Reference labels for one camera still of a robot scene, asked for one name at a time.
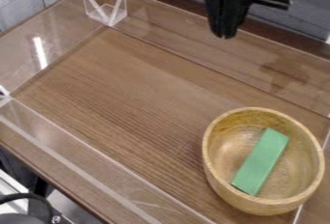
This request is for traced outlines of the clear acrylic tray wall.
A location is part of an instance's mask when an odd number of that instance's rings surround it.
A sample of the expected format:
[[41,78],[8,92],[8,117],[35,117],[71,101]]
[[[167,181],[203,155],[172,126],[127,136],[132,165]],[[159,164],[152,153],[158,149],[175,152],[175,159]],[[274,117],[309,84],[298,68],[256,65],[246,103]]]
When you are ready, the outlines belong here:
[[[127,8],[108,27],[61,0],[0,37],[0,147],[105,223],[330,224],[330,46],[219,39],[186,0]],[[315,193],[272,216],[226,203],[202,166],[210,123],[244,107],[297,119],[325,155]]]

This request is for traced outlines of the clear acrylic corner bracket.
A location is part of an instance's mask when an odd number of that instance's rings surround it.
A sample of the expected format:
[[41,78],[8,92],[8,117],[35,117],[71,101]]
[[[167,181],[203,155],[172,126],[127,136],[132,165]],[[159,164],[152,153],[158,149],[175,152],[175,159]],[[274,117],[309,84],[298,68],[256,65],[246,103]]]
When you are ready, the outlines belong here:
[[108,27],[113,27],[127,16],[127,0],[116,0],[113,5],[99,5],[95,0],[83,0],[87,16]]

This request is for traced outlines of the green rectangular block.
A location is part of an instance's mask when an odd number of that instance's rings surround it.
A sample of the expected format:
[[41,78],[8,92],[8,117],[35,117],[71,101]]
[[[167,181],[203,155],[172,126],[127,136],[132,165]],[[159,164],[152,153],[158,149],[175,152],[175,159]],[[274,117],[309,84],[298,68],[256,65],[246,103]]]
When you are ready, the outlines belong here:
[[231,186],[256,196],[286,150],[290,138],[267,127],[246,160],[238,168]]

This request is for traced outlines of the brown wooden bowl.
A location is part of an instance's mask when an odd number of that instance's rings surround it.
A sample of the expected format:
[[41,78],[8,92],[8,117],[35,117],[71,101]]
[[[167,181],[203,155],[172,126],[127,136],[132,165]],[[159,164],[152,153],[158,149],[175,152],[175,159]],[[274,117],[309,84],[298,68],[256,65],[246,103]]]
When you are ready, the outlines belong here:
[[[259,193],[251,196],[231,180],[266,128],[290,141]],[[202,166],[226,203],[246,213],[272,216],[297,209],[315,193],[325,175],[325,155],[319,140],[297,119],[272,109],[244,107],[210,123],[202,137]]]

